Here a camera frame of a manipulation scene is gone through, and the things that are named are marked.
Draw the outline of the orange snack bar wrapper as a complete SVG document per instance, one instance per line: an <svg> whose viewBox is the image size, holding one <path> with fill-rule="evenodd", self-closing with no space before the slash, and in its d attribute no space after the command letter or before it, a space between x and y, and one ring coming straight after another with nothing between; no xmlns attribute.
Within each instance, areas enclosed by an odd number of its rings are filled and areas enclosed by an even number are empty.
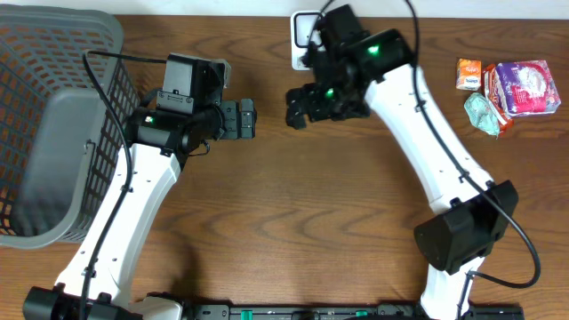
<svg viewBox="0 0 569 320"><path fill-rule="evenodd" d="M497 92L497 86L494 84L494 81L497 79L497 76L495 74L495 67L495 64L488 65L482 71L482 80L485 97L490 101L491 110L498 119L498 124L500 127L499 135L502 136L505 131L513 126L514 121L506 115L501 106L501 100Z"/></svg>

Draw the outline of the small orange tissue pack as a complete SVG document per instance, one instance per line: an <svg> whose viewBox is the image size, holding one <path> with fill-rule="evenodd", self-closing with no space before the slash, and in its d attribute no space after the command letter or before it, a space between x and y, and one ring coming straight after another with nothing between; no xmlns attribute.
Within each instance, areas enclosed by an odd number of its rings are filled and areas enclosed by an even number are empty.
<svg viewBox="0 0 569 320"><path fill-rule="evenodd" d="M482 63L480 60L458 59L456 88L477 91L482 84Z"/></svg>

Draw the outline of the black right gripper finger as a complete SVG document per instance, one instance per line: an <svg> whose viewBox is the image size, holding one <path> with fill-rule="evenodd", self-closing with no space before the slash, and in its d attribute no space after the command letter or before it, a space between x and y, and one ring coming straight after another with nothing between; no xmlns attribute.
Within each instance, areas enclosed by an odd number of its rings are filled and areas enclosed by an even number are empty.
<svg viewBox="0 0 569 320"><path fill-rule="evenodd" d="M289 106L286 110L285 122L295 130L305 129L307 127L305 115L302 108Z"/></svg>
<svg viewBox="0 0 569 320"><path fill-rule="evenodd" d="M286 105L288 107L305 107L310 102L309 94L310 86L302 86L289 90L285 95Z"/></svg>

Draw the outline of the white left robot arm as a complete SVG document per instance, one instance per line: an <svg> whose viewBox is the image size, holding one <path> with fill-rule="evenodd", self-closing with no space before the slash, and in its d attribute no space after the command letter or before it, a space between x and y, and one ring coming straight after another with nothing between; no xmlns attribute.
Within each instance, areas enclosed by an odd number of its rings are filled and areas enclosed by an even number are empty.
<svg viewBox="0 0 569 320"><path fill-rule="evenodd" d="M127 143L86 238L52 289L32 287L27 319L188 319L192 308L168 293L131 300L140 252L157 211L187 159L202 142L251 139L251 99L226 100L189 112L137 108Z"/></svg>

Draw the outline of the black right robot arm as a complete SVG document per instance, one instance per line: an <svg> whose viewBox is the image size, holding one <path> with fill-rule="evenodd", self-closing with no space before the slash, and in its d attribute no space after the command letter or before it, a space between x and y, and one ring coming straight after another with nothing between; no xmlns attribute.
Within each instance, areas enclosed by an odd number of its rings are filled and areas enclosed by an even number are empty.
<svg viewBox="0 0 569 320"><path fill-rule="evenodd" d="M286 95L286 123L341 121L376 114L419 178L432 219L414 229L429 264L420 306L425 316L457 319L479 267L512 218L518 196L509 181L495 183L462 146L433 100L421 68L395 29L321 28L293 32L293 67L311 70L310 84Z"/></svg>

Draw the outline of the pink purple floral pad pack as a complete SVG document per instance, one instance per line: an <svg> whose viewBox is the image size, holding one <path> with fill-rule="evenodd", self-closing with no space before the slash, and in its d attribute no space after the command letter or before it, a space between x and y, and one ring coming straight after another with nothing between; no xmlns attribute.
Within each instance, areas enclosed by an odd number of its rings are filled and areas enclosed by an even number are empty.
<svg viewBox="0 0 569 320"><path fill-rule="evenodd" d="M501 107L509 117L554 114L561 105L545 60L499 63L493 73Z"/></svg>

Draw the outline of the teal snack packet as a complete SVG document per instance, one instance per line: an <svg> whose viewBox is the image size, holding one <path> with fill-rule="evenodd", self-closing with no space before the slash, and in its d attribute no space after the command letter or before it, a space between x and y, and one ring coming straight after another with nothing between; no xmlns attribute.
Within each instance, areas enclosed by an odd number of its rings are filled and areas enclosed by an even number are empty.
<svg viewBox="0 0 569 320"><path fill-rule="evenodd" d="M465 101L464 108L470 123L488 135L498 137L500 125L497 116L492 112L490 101L481 93L472 93Z"/></svg>

